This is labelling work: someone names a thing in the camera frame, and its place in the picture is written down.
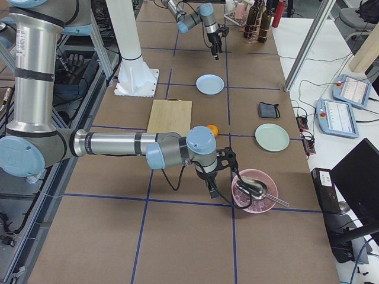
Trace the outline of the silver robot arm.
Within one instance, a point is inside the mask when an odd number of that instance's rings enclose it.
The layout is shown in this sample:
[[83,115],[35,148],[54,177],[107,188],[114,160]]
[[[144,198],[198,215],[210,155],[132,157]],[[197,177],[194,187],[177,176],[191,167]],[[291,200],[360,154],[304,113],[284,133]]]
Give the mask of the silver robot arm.
[[226,38],[229,33],[229,28],[226,25],[220,25],[214,15],[213,4],[204,3],[193,9],[190,14],[187,13],[179,4],[183,1],[161,1],[164,8],[168,9],[173,15],[181,34],[189,32],[196,25],[203,26],[202,31],[207,33],[207,38],[210,45],[206,46],[210,49],[215,60],[219,60],[219,54],[222,50],[222,38]]
[[[195,165],[211,198],[224,196],[217,189],[222,161],[234,155],[231,148],[216,150],[210,129],[197,126],[186,137],[170,133],[93,133],[56,128],[52,124],[52,101],[57,38],[74,29],[92,29],[91,1],[7,1],[9,15],[17,26],[15,56],[14,117],[1,138],[1,168],[10,175],[27,177],[58,162],[88,155],[145,156],[153,170]],[[121,68],[116,95],[153,97],[159,70],[143,60],[131,1],[106,1],[119,49]],[[229,28],[217,23],[214,8],[205,2],[187,14],[177,1],[161,1],[186,33],[197,24],[205,27],[212,55],[219,59],[221,38]],[[181,184],[179,176],[176,188]]]

